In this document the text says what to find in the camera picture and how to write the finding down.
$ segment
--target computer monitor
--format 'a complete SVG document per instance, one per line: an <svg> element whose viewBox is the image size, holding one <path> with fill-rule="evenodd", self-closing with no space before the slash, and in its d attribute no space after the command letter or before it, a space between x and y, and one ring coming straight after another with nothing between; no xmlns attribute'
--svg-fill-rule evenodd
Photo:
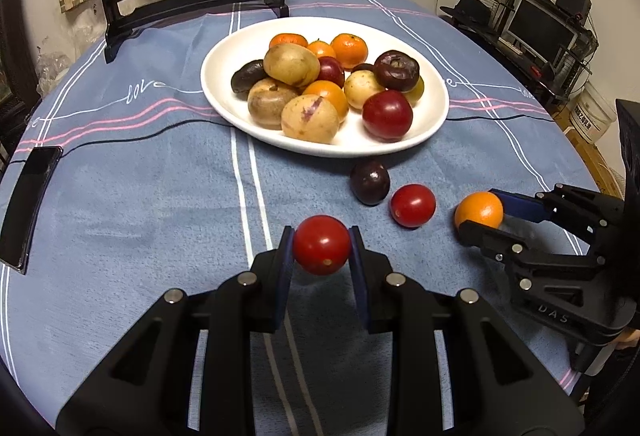
<svg viewBox="0 0 640 436"><path fill-rule="evenodd" d="M559 65L563 48L570 49L577 37L559 18L532 0L520 0L505 33L553 67Z"/></svg>

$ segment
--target blue tablecloth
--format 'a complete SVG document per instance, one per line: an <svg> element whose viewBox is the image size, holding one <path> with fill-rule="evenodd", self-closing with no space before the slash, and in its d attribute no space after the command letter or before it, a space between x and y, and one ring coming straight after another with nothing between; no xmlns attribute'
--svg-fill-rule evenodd
<svg viewBox="0 0 640 436"><path fill-rule="evenodd" d="M235 6L149 28L110 65L98 42L38 107L13 158L36 145L65 150L40 209L28 273L3 267L0 282L0 354L49 422L165 290L215 288L277 244L285 225L318 213L359 225L368 247L427 289L476 288L562 387L575 382L562 337L514 312L500 264L458 245L451 226L453 209L472 191L533 194L556 182L594 188L559 128L480 47L409 1L287 3L293 16L351 20L407 42L446 80L449 118L477 118L447 121L423 145L383 158L393 189L419 182L434 191L434 218L402 229L384 205L361 206L351 196L353 161L328 163L252 140L209 106L199 79L206 53L241 27L275 19L271 10ZM2 181L2 215L21 168L12 163ZM508 227L549 250L586 249L552 225ZM322 279L296 270L284 328L254 337L252 348L258 434L384 434L390 337L361 329L347 268Z"/></svg>

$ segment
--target smartphone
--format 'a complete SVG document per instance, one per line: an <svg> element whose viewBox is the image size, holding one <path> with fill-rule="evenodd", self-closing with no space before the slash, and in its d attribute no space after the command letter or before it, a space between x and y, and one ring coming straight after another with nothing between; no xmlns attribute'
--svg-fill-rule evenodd
<svg viewBox="0 0 640 436"><path fill-rule="evenodd" d="M24 163L0 231L0 263L25 274L42 198L62 148L35 147Z"/></svg>

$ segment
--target hat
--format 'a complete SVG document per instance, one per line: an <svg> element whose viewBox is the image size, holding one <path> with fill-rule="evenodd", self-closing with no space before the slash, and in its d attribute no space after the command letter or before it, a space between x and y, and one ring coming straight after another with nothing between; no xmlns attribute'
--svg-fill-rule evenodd
<svg viewBox="0 0 640 436"><path fill-rule="evenodd" d="M491 9L480 0L460 0L454 8L440 7L440 10L458 20L462 25L485 32L493 31L489 26Z"/></svg>

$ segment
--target white plate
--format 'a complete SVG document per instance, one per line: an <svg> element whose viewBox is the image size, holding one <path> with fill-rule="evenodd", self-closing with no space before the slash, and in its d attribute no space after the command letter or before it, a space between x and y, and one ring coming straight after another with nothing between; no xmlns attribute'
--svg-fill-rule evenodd
<svg viewBox="0 0 640 436"><path fill-rule="evenodd" d="M343 32L360 36L369 46L367 62L373 63L387 50L399 50L415 58L424 79L424 95L414 108L414 122L408 133L398 142L373 139L362 124L360 113L350 109L330 144L289 139L282 131L264 129L251 118L246 100L231 91L231 76L245 63L261 59L276 34L292 32L308 41L320 38L331 40ZM215 45L205 57L200 70L204 94L220 115L249 135L289 151L314 156L350 158L383 155L413 147L431 137L443 124L449 111L449 93L444 80L416 49L385 32L358 23L331 18L282 18L250 25Z"/></svg>

